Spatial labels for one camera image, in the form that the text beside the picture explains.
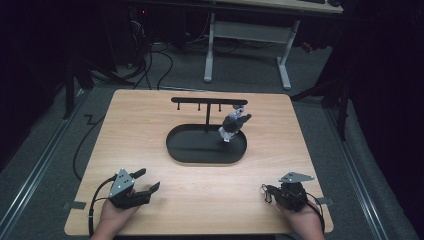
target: hand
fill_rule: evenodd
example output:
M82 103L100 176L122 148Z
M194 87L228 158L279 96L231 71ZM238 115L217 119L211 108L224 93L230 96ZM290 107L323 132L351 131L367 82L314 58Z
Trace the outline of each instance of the hand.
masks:
M91 237L91 240L112 240L139 208L140 206L128 209L116 208L113 203L107 199L103 203L99 225L97 225L97 229Z
M325 239L319 217L308 205L305 205L299 212L287 210L279 203L276 204L276 207L284 213L293 231L299 234L304 240Z

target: gripper jaw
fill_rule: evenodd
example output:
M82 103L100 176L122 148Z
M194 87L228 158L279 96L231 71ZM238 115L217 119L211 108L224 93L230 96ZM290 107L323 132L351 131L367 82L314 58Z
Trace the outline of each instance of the gripper jaw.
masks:
M125 169L121 169L112 185L109 193L109 200L117 208L127 209L150 202L151 195L159 189L160 182L151 186L149 190L142 192L133 192L134 178L138 178L146 172L146 169L141 169L134 174L128 174Z

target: cable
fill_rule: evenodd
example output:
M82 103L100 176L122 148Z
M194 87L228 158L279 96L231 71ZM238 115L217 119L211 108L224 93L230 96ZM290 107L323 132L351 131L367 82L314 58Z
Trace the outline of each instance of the cable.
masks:
M131 16L130 14L130 24L131 24L131 28L132 28L132 38L134 40L134 45L135 45L135 60L134 62L138 62L139 58L140 58L140 54L143 54L146 52L145 51L145 47L144 46L148 46L149 44L149 37L145 35L145 30L143 28L143 24L139 23L139 20L137 19L137 16ZM118 78L120 78L121 80L128 80L130 78L133 78L135 76L140 75L144 70L145 70L145 61L144 58L142 58L139 61L138 67L137 69L125 76L119 76L117 73L113 72ZM108 77L104 77L101 75L98 75L94 72L91 72L91 76L97 80L100 81L109 81L111 80Z
M94 222L93 221L93 218L94 218L94 216L93 216L93 214L94 214L94 203L97 200L100 200L100 199L96 200L97 194L99 194L100 189L102 189L106 184L108 184L109 182L115 181L117 176L118 175L115 174L115 175L113 175L113 177L104 181L102 184L100 184L100 186L97 188L96 192L94 193L93 199L91 200L90 210L88 211L88 232L90 234L90 237L93 236L93 234L94 234L94 224L93 224L93 222Z
M210 13L208 13L208 16L206 17L206 23L205 23L205 26L203 27L203 31L202 31L202 33L199 35L199 37L197 37L197 38L196 38L195 40L193 40L193 41L186 42L186 44L187 44L187 45L188 45L188 44L191 44L191 43L198 42L198 41L202 41L202 40L204 40L204 39L208 39L207 37L203 37L203 36L205 35L206 29L208 28L208 23L209 23L210 16L211 16L211 14L210 14Z
M154 52L154 53L161 54L161 55L167 57L171 61L171 66L169 67L168 71L159 79L158 84L156 85L156 89L159 90L160 83L166 77L166 75L168 75L168 73L171 71L172 67L174 66L174 61L172 60L172 58L168 54L165 54L165 53L162 53L162 52Z
M289 190L285 190L285 192L289 193L290 195L292 195L293 197L295 197L297 200L301 201L302 203L308 205L318 216L319 221L321 222L321 230L322 233L325 233L325 221L324 221L324 216L322 215L322 207L321 207L321 203L311 194L306 193L307 195L313 197L315 199L315 201L317 201L317 204L319 205L320 209L321 209L321 213L318 212L318 210L316 209L316 207L314 207L312 204L310 204L309 202L304 201L303 199L301 199L300 197L296 196L294 193L292 193Z
M267 43L264 43L261 46L255 46L253 44L246 44L246 43L243 43L243 42L240 43L240 46L249 47L249 48L255 48L255 49L269 48L269 47L273 47L275 45L277 45L277 43L273 43L273 42L267 42Z
M193 47L192 46L192 45L198 44L198 43L200 43L204 40L208 40L208 38L203 38L203 39L200 39L200 40L195 41L195 42L190 42L190 44L187 44L186 47L190 48L190 49L194 49L194 50L202 50L202 49L208 48L209 45L207 43L204 43L203 45L201 45L201 47Z
M141 78L134 84L133 89L136 89L138 84L140 84L141 80L143 80L143 78L146 77L146 83L149 86L149 89L152 90L152 86L150 85L149 78L147 77L147 73L150 71L150 68L152 67L152 62L153 62L151 47L150 47L150 51L149 51L149 56L150 56L149 67L147 69L145 69L143 76L141 76Z
M85 115L86 117L88 116L88 117L90 117L89 118L89 120L88 120L88 122L87 122L87 125L92 125L91 126L91 128L90 128L90 130L88 130L88 132L84 135L84 137L82 138L82 140L81 140L81 142L79 143L79 145L78 145L78 147L77 147L77 150L75 151L75 154L74 154L74 158L73 158L73 161L72 161L72 168L73 168L73 171L74 171L74 174L75 174L75 177L77 177L77 179L81 182L82 181L82 178L78 175L78 173L77 173L77 169L76 169L76 159L77 159L77 156L78 156L78 153L79 153L79 151L80 151L80 149L81 149L81 146L82 146L82 144L85 142L85 140L87 139L87 137L88 137L88 135L91 133L91 131L93 131L93 129L100 123L100 122L102 122L103 121L103 119L105 118L105 116L106 115L104 115L103 117L101 117L100 119L99 119L99 121L97 121L97 122L95 122L94 124L93 123L91 123L91 118L93 117L93 115Z
M240 41L239 40L237 40L237 39L227 39L227 41L221 41L221 42L231 42L231 41L235 41L235 46L234 46L234 48L233 49L231 49L230 51L226 51L226 52L224 52L224 51L219 51L219 50L217 50L215 47L213 48L213 50L215 51L215 52L217 52L217 53L222 53L222 54L228 54L228 53L232 53L232 52L235 52L238 48L239 48L239 44L240 44Z

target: small white figurine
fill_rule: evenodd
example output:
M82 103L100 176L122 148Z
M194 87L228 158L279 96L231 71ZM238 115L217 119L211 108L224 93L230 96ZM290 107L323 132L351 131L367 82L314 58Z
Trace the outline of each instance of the small white figurine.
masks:
M237 106L237 108L235 106L234 108L236 109L236 113L229 113L225 117L222 127L218 129L225 142L230 142L234 135L243 127L243 124L252 117L251 114L241 116L244 112L243 106Z

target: wooden tabletop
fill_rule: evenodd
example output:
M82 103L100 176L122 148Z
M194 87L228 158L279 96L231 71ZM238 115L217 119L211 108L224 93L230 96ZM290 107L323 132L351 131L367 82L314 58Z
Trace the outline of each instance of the wooden tabletop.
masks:
M311 11L319 13L337 13L343 12L343 8L333 7L327 1L324 4L311 3L300 0L215 0L216 2L248 4L262 7L285 8L290 10Z
M172 159L166 137L176 126L205 123L206 106L177 104L172 97L244 99L252 118L242 131L247 150L230 165L183 164ZM232 106L211 108L211 124L221 124ZM283 215L264 201L262 184L279 186L290 171L315 176L303 182L306 191L323 197L290 98L284 94L118 90L115 92L65 226L69 235L88 235L87 214L97 187L125 168L147 173L135 183L137 191L161 182L150 204L143 205L122 235L279 234L291 232ZM98 197L106 197L106 185ZM97 225L103 201L95 204ZM333 223L323 206L326 231Z

